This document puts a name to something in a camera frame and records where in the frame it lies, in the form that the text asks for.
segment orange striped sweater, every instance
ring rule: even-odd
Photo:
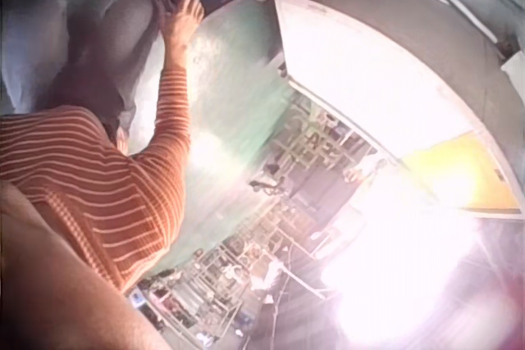
[[[81,107],[0,122],[0,179],[18,187],[104,279],[126,291],[168,250],[184,215],[184,69],[162,72],[153,138],[133,157]]]

